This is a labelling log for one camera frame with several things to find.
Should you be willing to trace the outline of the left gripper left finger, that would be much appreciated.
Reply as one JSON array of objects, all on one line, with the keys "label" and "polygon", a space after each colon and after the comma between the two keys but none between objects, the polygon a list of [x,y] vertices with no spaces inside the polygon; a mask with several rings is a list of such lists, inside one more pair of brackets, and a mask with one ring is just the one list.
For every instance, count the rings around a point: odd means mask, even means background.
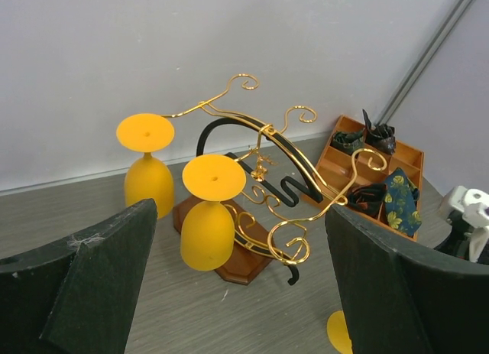
[{"label": "left gripper left finger", "polygon": [[157,223],[146,199],[1,260],[3,353],[123,353]]}]

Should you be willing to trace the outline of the orange goblet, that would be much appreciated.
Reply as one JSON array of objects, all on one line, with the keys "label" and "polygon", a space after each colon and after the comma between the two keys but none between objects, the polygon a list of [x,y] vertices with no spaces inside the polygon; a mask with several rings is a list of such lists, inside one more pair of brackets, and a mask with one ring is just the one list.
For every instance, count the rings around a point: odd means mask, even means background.
[{"label": "orange goblet", "polygon": [[351,339],[348,334],[345,315],[342,310],[332,313],[327,320],[326,333],[329,342],[341,354],[352,354]]},{"label": "orange goblet", "polygon": [[174,135],[173,125],[161,115],[140,113],[120,122],[116,129],[119,143],[142,154],[125,175],[126,206],[152,199],[156,203],[159,219],[172,210],[175,202],[173,176],[168,166],[153,153],[167,147]]},{"label": "orange goblet", "polygon": [[230,259],[235,237],[235,222],[222,203],[245,188],[245,171],[223,154],[203,154],[184,167],[182,179],[199,202],[183,220],[180,255],[194,270],[215,270]]}]

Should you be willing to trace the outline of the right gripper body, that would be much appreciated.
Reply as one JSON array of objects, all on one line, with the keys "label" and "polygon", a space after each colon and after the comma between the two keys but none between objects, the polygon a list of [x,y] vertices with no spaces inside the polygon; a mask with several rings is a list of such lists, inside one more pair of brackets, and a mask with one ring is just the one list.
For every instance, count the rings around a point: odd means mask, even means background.
[{"label": "right gripper body", "polygon": [[463,212],[452,211],[447,219],[452,227],[449,235],[434,249],[452,257],[469,261],[469,245],[474,227],[463,219]]}]

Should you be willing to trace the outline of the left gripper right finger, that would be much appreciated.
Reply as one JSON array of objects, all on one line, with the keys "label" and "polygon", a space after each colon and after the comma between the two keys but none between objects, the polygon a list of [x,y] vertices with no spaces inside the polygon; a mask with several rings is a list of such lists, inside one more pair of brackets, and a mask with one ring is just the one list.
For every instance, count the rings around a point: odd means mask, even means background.
[{"label": "left gripper right finger", "polygon": [[411,242],[345,206],[325,231],[355,353],[486,353],[488,267]]}]

